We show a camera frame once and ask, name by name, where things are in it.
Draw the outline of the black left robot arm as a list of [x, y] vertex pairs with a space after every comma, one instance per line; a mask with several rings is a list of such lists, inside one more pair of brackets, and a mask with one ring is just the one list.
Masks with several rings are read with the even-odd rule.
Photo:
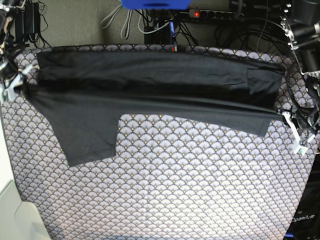
[[[293, 153], [304, 155], [309, 149], [307, 145], [320, 130], [320, 2], [284, 0], [281, 9], [280, 25], [295, 59], [284, 77], [293, 106], [281, 115], [294, 136]], [[290, 82], [294, 70], [298, 70], [304, 80], [313, 101], [311, 107], [301, 106], [295, 99]]]

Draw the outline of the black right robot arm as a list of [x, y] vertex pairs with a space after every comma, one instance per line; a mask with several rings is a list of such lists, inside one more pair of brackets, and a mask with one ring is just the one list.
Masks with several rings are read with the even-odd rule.
[[19, 68], [15, 55], [25, 47], [13, 46], [10, 30], [18, 10], [25, 5], [24, 0], [2, 0], [0, 2], [0, 103], [12, 102], [22, 93], [29, 72], [35, 69], [33, 64]]

